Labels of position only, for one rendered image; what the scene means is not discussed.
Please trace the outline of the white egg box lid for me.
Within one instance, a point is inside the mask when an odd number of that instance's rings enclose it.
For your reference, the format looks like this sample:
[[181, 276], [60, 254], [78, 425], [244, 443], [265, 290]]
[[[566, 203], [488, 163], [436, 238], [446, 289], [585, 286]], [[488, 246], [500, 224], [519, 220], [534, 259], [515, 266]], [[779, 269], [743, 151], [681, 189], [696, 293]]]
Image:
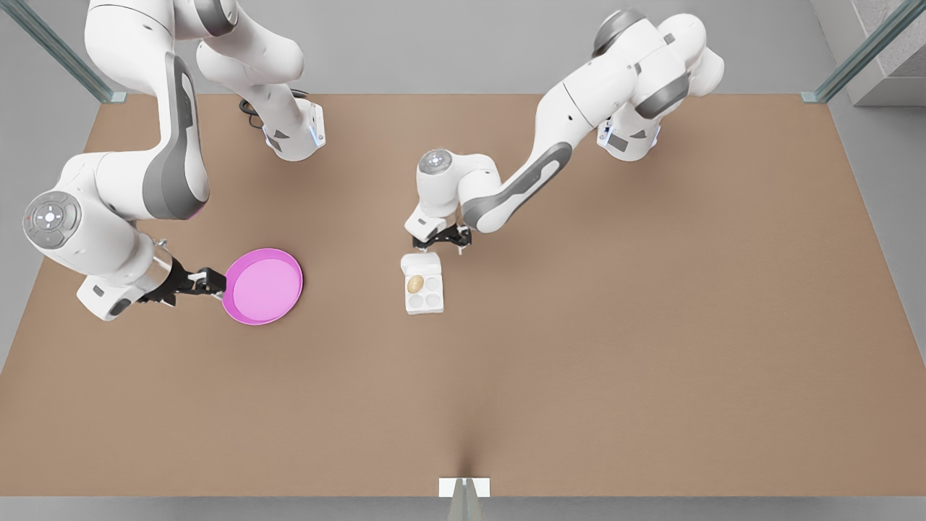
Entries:
[[442, 274], [442, 263], [436, 252], [406, 254], [400, 261], [400, 267], [406, 277]]

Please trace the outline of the pink round plate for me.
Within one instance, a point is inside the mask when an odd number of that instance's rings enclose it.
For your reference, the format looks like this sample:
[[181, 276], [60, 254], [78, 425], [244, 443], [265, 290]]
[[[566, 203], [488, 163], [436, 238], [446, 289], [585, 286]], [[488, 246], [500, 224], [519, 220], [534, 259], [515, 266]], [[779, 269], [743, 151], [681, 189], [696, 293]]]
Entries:
[[303, 270], [292, 255], [276, 248], [252, 250], [225, 273], [222, 306], [229, 317], [260, 326], [285, 316], [303, 290]]

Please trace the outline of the white egg box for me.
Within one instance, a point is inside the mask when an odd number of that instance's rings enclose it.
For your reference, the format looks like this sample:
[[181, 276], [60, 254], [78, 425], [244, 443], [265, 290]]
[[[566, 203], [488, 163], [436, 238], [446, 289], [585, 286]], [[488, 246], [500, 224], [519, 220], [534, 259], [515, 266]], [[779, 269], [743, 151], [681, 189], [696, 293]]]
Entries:
[[410, 295], [406, 290], [408, 277], [404, 277], [404, 309], [409, 315], [442, 313], [444, 309], [443, 277], [423, 276], [425, 284], [420, 293]]

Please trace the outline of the silver frame post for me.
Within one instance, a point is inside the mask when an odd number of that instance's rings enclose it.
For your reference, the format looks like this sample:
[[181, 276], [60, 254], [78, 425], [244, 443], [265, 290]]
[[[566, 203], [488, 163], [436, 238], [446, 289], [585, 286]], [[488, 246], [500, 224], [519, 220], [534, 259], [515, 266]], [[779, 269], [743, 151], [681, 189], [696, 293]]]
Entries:
[[113, 91], [25, 0], [0, 0], [0, 9], [98, 102], [124, 103], [127, 100], [128, 93]]
[[490, 478], [438, 478], [438, 496], [451, 499], [447, 521], [485, 521], [480, 499], [490, 497]]
[[836, 68], [806, 103], [926, 108], [926, 0], [810, 0]]

